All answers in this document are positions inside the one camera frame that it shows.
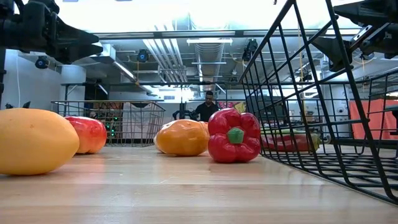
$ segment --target green pepper stem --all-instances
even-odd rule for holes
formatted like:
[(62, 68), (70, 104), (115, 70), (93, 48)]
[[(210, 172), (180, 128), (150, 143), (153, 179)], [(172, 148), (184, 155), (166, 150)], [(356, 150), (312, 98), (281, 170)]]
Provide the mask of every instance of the green pepper stem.
[(243, 142), (244, 131), (240, 128), (231, 128), (226, 135), (230, 143), (241, 144)]

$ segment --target red chili pepper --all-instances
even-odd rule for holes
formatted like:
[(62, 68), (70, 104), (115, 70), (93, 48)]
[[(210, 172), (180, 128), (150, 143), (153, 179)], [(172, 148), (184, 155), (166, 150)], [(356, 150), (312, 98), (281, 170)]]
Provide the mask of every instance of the red chili pepper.
[[(293, 139), (290, 135), (290, 133), (285, 134), (285, 131), (282, 133), (282, 136), (280, 136), (279, 132), (277, 131), (274, 133), (274, 138), (272, 138), (271, 134), (267, 134), (267, 140), (266, 141), (265, 137), (262, 136), (262, 145), (264, 148), (268, 148), (270, 151), (279, 151), (279, 152), (296, 152), (296, 147), (293, 142)], [(295, 133), (294, 138), (297, 143), (297, 148), (298, 151), (303, 152), (303, 151), (311, 151), (310, 149), (312, 148), (310, 145), (310, 141), (307, 140), (307, 135), (305, 133)], [(318, 149), (319, 145), (319, 137), (316, 134), (311, 134), (312, 142), (314, 143), (314, 146), (316, 149)]]
[(249, 162), (260, 153), (260, 124), (253, 114), (239, 114), (232, 108), (217, 111), (208, 130), (208, 150), (216, 162)]

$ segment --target metal wire mesh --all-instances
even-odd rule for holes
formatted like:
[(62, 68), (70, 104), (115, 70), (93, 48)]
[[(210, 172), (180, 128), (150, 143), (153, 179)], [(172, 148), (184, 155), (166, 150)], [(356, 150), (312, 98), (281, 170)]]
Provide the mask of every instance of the metal wire mesh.
[(62, 116), (85, 116), (101, 121), (106, 146), (146, 147), (161, 129), (165, 110), (151, 101), (53, 101)]
[[(383, 137), (383, 133), (397, 132), (396, 126), (386, 128), (383, 124), (387, 114), (393, 110), (386, 106), (387, 94), (390, 92), (388, 88), (391, 86), (389, 80), (393, 79), (398, 70), (368, 80), (355, 80), (331, 1), (325, 2), (331, 20), (317, 34), (308, 38), (297, 2), (287, 0), (267, 35), (252, 54), (240, 79), (248, 110), (262, 124), (261, 154), (268, 159), (398, 205), (398, 140)], [(289, 55), (281, 25), (290, 9), (297, 16), (303, 42), (302, 47), (292, 55)], [(345, 67), (327, 77), (318, 77), (315, 75), (317, 71), (310, 44), (330, 26), (335, 31)], [(280, 34), (285, 56), (285, 62), (279, 66), (271, 44), (274, 41), (271, 36), (276, 30)], [(268, 48), (272, 60), (272, 68), (268, 70), (261, 53), (264, 47)], [(294, 75), (292, 60), (303, 50), (313, 74), (312, 82), (297, 81)], [(280, 78), (279, 72), (286, 67), (291, 81)], [(336, 81), (335, 78), (342, 74), (346, 74), (347, 79)], [(286, 94), (282, 90), (288, 86), (293, 92)], [(366, 91), (367, 97), (361, 97), (358, 90), (361, 86), (369, 88)], [(307, 98), (305, 92), (308, 90), (313, 90), (317, 98)], [(371, 110), (371, 102), (375, 99), (383, 102), (379, 111)], [(369, 105), (367, 108), (364, 108), (365, 102)], [(306, 110), (306, 105), (309, 104), (315, 108), (311, 113)], [(292, 107), (298, 108), (299, 114), (293, 114)], [(355, 118), (352, 116), (353, 110), (357, 115)], [(376, 113), (379, 113), (378, 118), (381, 116), (382, 121), (379, 121), (378, 127), (373, 128), (371, 122), (375, 116), (372, 114)]]

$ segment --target wooden tabletop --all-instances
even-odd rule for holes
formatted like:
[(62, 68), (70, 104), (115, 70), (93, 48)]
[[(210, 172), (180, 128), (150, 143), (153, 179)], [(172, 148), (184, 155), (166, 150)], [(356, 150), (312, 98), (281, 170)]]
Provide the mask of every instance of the wooden tabletop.
[(0, 223), (396, 224), (398, 209), (263, 157), (106, 147), (47, 175), (0, 175)]

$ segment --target person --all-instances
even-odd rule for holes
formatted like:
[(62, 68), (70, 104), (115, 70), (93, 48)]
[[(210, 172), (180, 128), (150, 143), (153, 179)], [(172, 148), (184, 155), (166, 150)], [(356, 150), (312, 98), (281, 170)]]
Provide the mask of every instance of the person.
[(218, 111), (217, 105), (213, 103), (213, 92), (206, 92), (206, 101), (199, 105), (195, 112), (200, 115), (200, 121), (209, 122), (210, 117), (213, 113)]

